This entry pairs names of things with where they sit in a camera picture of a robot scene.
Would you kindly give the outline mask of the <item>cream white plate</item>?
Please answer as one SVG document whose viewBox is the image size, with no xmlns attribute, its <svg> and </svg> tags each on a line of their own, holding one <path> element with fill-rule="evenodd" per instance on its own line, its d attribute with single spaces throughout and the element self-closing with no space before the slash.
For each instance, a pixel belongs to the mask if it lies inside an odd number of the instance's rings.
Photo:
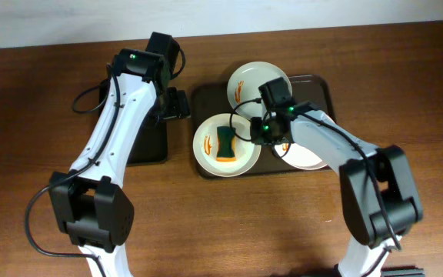
<svg viewBox="0 0 443 277">
<path fill-rule="evenodd" d="M 249 171 L 261 153 L 261 146 L 241 140 L 249 136 L 249 120 L 230 113 L 213 115 L 203 121 L 193 138 L 196 162 L 207 173 L 228 178 Z"/>
</svg>

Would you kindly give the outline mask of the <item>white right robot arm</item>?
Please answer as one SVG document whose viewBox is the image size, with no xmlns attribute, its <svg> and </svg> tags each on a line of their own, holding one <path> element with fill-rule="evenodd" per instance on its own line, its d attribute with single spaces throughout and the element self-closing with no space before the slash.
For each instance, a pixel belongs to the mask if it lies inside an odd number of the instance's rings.
<svg viewBox="0 0 443 277">
<path fill-rule="evenodd" d="M 424 209 L 405 152 L 380 148 L 336 125 L 312 104 L 269 108 L 250 121 L 260 145 L 292 142 L 316 154 L 338 174 L 341 204 L 351 239 L 329 276 L 423 276 L 414 266 L 387 269 L 401 239 L 423 218 Z"/>
</svg>

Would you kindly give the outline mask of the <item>green and orange sponge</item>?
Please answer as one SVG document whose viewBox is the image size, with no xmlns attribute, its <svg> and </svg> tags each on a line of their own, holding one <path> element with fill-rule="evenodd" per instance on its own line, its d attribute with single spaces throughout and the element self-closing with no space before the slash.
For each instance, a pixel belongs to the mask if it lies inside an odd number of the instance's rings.
<svg viewBox="0 0 443 277">
<path fill-rule="evenodd" d="M 216 160 L 218 162 L 233 162 L 236 160 L 234 150 L 233 131 L 228 126 L 217 127 L 218 151 Z"/>
</svg>

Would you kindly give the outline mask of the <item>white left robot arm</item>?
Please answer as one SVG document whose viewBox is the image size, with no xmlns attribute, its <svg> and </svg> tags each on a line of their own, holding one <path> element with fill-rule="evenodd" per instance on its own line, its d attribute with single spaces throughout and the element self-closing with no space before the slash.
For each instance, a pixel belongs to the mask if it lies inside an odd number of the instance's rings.
<svg viewBox="0 0 443 277">
<path fill-rule="evenodd" d="M 58 228 L 78 246 L 93 276 L 129 276 L 125 242 L 135 210 L 122 186 L 138 132 L 150 115 L 189 116 L 185 93 L 169 87 L 179 74 L 178 46 L 121 50 L 108 67 L 102 113 L 80 156 L 66 173 L 54 172 L 49 193 Z"/>
</svg>

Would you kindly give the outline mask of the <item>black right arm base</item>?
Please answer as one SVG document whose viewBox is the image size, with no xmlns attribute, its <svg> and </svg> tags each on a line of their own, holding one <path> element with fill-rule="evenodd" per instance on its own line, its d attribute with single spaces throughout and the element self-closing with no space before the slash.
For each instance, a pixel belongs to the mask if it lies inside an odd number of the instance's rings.
<svg viewBox="0 0 443 277">
<path fill-rule="evenodd" d="M 375 268 L 373 270 L 363 269 L 359 270 L 358 268 L 349 268 L 345 269 L 342 267 L 337 267 L 333 271 L 333 276 L 337 277 L 425 277 L 426 271 L 424 269 L 415 268 L 415 267 L 395 267 L 395 268 L 386 268 L 379 269 Z"/>
</svg>

